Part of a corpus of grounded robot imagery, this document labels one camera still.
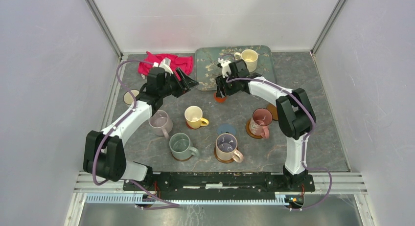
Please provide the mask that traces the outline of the white mug black handle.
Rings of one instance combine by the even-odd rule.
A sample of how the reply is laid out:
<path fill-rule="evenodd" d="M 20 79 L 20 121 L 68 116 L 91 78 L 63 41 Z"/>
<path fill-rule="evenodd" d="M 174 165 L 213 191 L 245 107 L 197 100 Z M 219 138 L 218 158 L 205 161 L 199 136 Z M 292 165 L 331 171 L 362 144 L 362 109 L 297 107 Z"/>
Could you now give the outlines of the white mug black handle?
<path fill-rule="evenodd" d="M 126 105 L 130 106 L 136 101 L 136 96 L 139 94 L 138 90 L 130 90 L 123 96 L 123 101 Z"/>

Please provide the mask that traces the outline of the beige pink tall mug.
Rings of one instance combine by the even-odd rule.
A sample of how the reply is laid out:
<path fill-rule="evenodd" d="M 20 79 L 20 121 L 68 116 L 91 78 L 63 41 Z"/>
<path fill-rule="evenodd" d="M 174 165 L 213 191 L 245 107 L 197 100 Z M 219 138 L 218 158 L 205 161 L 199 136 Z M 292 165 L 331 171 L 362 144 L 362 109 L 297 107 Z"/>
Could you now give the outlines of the beige pink tall mug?
<path fill-rule="evenodd" d="M 238 150 L 238 141 L 232 134 L 221 134 L 215 142 L 217 155 L 222 160 L 233 159 L 237 163 L 244 160 L 243 154 Z"/>

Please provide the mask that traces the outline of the green floral serving tray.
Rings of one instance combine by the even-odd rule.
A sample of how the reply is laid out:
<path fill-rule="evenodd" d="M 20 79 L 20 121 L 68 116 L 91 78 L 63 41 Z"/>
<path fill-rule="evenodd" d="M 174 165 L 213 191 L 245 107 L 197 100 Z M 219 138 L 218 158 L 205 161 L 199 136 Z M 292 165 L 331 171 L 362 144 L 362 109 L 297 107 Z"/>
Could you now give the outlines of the green floral serving tray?
<path fill-rule="evenodd" d="M 230 54 L 242 52 L 246 49 L 251 49 L 258 53 L 258 62 L 255 72 L 261 74 L 269 81 L 276 83 L 277 74 L 272 52 L 266 45 L 203 47 L 195 52 L 194 73 L 195 80 L 199 82 L 197 89 L 201 91 L 215 91 L 215 78 L 222 73 L 222 70 L 217 66 L 218 58 L 225 55 L 226 60 L 233 61 L 233 57 L 231 57 Z"/>

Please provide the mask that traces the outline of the blue round coaster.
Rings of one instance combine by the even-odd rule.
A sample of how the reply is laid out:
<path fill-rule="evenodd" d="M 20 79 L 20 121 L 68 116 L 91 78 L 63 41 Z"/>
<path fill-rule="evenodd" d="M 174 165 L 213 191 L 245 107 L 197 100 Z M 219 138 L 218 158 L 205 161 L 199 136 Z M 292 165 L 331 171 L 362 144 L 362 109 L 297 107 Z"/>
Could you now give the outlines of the blue round coaster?
<path fill-rule="evenodd" d="M 236 129 L 231 124 L 221 124 L 217 128 L 217 134 L 232 134 L 233 136 L 236 136 Z"/>

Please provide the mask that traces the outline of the lilac ceramic mug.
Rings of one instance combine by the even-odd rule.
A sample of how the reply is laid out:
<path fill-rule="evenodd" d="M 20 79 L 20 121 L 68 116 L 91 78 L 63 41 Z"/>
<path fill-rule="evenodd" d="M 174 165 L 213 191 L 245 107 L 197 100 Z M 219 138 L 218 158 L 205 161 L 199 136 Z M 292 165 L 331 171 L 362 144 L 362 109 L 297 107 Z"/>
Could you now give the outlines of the lilac ceramic mug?
<path fill-rule="evenodd" d="M 153 132 L 158 136 L 163 136 L 169 140 L 169 133 L 172 131 L 173 122 L 166 111 L 158 110 L 148 120 Z"/>

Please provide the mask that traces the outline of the pink floral patterned mug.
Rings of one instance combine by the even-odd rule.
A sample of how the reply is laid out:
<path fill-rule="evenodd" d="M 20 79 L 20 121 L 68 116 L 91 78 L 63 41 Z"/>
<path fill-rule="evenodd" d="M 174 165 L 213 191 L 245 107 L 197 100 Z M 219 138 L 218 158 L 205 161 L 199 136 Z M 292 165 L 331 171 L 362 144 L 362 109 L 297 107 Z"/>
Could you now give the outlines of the pink floral patterned mug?
<path fill-rule="evenodd" d="M 250 119 L 248 130 L 255 137 L 268 139 L 270 137 L 269 125 L 272 121 L 272 114 L 268 109 L 256 109 Z"/>

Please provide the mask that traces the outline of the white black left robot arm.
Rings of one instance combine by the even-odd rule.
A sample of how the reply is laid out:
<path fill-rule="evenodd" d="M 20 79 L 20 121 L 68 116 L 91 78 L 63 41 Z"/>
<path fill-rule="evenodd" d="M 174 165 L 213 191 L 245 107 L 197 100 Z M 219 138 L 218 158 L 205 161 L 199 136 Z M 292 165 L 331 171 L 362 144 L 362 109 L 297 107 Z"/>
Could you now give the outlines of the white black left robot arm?
<path fill-rule="evenodd" d="M 121 117 L 103 130 L 90 131 L 86 136 L 83 169 L 92 175 L 95 184 L 135 180 L 141 190 L 149 190 L 154 184 L 153 176 L 147 173 L 146 165 L 126 160 L 124 145 L 157 112 L 164 98 L 171 95 L 178 98 L 197 85 L 199 82 L 180 68 L 174 73 L 161 67 L 152 68 L 147 82 Z"/>

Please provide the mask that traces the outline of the glossy wooden ridged coaster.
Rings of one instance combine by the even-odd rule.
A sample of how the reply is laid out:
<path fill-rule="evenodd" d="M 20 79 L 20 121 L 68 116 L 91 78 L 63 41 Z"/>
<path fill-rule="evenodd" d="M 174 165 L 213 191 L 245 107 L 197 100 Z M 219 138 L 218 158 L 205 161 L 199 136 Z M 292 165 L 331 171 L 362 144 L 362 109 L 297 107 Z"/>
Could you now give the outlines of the glossy wooden ridged coaster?
<path fill-rule="evenodd" d="M 193 155 L 191 155 L 190 157 L 188 157 L 188 158 L 186 158 L 186 159 L 178 159 L 178 158 L 176 158 L 175 156 L 173 156 L 172 155 L 172 157 L 173 157 L 173 159 L 174 160 L 176 160 L 176 161 L 181 161 L 181 162 L 183 162 L 183 161 L 188 161 L 188 160 L 190 160 L 192 157 L 193 157 Z"/>

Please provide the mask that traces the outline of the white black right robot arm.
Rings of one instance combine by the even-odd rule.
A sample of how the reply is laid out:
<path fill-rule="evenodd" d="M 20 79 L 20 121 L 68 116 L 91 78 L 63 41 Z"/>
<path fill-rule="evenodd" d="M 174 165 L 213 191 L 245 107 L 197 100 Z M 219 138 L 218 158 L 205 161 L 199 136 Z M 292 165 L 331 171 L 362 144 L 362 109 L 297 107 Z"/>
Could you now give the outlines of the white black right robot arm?
<path fill-rule="evenodd" d="M 306 91 L 277 85 L 258 73 L 250 73 L 243 60 L 218 59 L 222 74 L 217 76 L 216 96 L 224 98 L 243 91 L 272 103 L 277 109 L 280 130 L 287 138 L 287 158 L 283 186 L 295 191 L 302 185 L 300 174 L 306 170 L 308 137 L 313 132 L 316 116 Z"/>

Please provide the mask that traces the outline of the yellow ceramic mug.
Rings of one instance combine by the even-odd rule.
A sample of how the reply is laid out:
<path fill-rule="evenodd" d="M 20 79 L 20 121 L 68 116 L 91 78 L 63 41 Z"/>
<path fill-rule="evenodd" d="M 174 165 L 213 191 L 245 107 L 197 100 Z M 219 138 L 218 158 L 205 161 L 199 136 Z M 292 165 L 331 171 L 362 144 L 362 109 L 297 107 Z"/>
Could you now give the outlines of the yellow ceramic mug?
<path fill-rule="evenodd" d="M 186 123 L 192 129 L 208 126 L 209 121 L 203 117 L 203 111 L 198 106 L 190 106 L 184 112 Z"/>

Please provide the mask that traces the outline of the small orange cup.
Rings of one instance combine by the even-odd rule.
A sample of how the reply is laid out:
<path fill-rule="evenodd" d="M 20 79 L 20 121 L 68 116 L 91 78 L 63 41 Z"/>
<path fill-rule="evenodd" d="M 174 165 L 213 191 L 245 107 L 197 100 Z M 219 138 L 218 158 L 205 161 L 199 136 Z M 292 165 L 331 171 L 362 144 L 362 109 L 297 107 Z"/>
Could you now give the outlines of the small orange cup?
<path fill-rule="evenodd" d="M 216 92 L 216 93 L 214 94 L 214 99 L 215 99 L 218 103 L 224 103 L 224 102 L 226 101 L 226 99 L 227 99 L 227 96 L 226 96 L 226 95 L 223 95 L 223 94 L 221 94 L 221 93 L 219 93 L 219 92 Z"/>

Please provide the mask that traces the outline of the grey-green ceramic mug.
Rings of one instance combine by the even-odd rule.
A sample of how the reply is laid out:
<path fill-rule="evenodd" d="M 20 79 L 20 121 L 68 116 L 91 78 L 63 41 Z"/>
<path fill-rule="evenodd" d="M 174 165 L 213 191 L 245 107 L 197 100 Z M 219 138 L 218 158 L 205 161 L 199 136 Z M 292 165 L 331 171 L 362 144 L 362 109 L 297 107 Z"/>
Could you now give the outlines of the grey-green ceramic mug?
<path fill-rule="evenodd" d="M 199 157 L 200 152 L 195 148 L 190 137 L 185 133 L 176 133 L 169 140 L 170 152 L 178 159 L 186 159 L 193 155 Z"/>

